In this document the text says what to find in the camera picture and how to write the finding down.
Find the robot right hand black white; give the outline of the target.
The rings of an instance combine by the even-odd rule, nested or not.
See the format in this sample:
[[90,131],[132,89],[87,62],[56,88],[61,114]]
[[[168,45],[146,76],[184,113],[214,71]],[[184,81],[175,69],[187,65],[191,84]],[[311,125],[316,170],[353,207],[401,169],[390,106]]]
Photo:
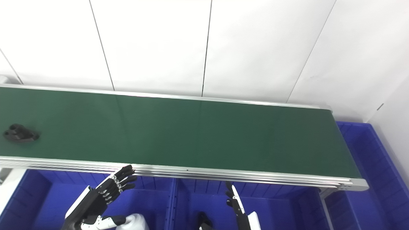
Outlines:
[[238,229],[260,230],[261,225],[258,214],[255,211],[247,214],[235,186],[229,181],[226,181],[225,185],[227,188],[225,194],[228,197],[226,204],[230,206],[235,213]]

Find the robot left hand black white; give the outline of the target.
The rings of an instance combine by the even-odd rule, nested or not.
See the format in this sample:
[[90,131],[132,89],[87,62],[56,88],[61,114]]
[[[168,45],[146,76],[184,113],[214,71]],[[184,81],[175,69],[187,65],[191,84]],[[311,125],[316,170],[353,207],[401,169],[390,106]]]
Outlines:
[[66,212],[63,230],[106,230],[131,222],[131,216],[104,216],[108,205],[135,187],[137,175],[131,165],[112,173],[96,188],[87,186]]

